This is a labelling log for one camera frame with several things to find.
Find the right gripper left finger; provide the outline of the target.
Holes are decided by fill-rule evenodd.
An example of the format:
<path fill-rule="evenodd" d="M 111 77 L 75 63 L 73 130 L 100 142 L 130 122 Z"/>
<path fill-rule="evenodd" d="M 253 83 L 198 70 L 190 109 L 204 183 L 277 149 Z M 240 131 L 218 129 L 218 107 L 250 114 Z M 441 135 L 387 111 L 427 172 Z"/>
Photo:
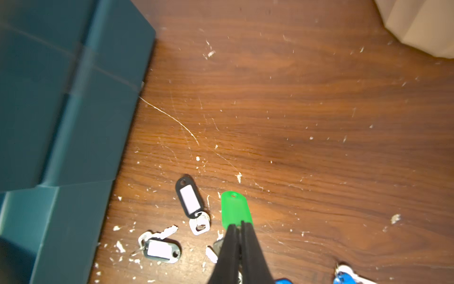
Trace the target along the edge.
<path fill-rule="evenodd" d="M 240 267 L 240 235 L 236 225 L 230 225 L 221 247 L 209 284 L 237 284 Z"/>

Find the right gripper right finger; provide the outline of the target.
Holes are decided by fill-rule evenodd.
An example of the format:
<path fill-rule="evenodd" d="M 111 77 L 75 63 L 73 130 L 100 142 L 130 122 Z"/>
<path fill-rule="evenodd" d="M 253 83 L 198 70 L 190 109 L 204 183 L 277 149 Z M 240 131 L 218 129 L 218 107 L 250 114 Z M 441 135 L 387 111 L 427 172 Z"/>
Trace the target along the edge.
<path fill-rule="evenodd" d="M 274 284 L 254 227 L 241 223 L 242 280 L 244 284 Z"/>

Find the keys with black tag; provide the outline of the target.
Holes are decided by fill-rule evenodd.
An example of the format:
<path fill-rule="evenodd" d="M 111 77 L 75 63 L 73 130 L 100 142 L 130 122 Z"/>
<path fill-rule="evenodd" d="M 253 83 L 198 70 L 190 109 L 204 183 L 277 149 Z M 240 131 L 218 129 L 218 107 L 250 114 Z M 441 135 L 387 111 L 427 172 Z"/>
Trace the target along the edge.
<path fill-rule="evenodd" d="M 189 218 L 189 226 L 194 235 L 201 235 L 210 230 L 210 216 L 205 211 L 202 197 L 194 179 L 190 175 L 183 175 L 175 185 L 175 191 Z"/>

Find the keys with green tag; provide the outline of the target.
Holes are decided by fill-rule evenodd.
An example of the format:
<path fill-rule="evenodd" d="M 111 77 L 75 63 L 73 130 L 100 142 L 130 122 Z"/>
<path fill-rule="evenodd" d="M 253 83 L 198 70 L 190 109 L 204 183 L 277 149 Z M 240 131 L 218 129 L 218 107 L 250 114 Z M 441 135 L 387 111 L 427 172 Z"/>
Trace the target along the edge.
<path fill-rule="evenodd" d="M 242 222 L 253 224 L 253 218 L 246 197 L 234 191 L 226 191 L 221 194 L 221 214 L 222 226 L 225 230 L 230 225 L 236 225 L 240 228 Z M 223 239 L 224 235 L 218 233 L 218 238 L 214 244 L 206 248 L 206 256 L 214 264 L 218 262 Z"/>

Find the teal bottom drawer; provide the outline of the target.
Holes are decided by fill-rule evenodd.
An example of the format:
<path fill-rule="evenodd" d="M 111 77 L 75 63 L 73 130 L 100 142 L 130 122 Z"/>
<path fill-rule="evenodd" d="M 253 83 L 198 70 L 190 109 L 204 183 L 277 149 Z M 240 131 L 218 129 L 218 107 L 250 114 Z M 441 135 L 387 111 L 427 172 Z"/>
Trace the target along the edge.
<path fill-rule="evenodd" d="M 1 194 L 1 283 L 85 284 L 112 182 Z"/>

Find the teal three-drawer cabinet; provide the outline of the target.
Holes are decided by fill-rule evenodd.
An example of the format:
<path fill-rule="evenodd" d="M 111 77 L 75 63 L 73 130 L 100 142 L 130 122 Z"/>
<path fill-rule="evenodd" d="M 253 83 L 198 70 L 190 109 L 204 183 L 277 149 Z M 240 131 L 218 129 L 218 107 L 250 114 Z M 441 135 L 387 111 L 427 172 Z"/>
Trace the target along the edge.
<path fill-rule="evenodd" d="M 1 190 L 113 181 L 156 32 L 131 1 L 1 2 Z"/>

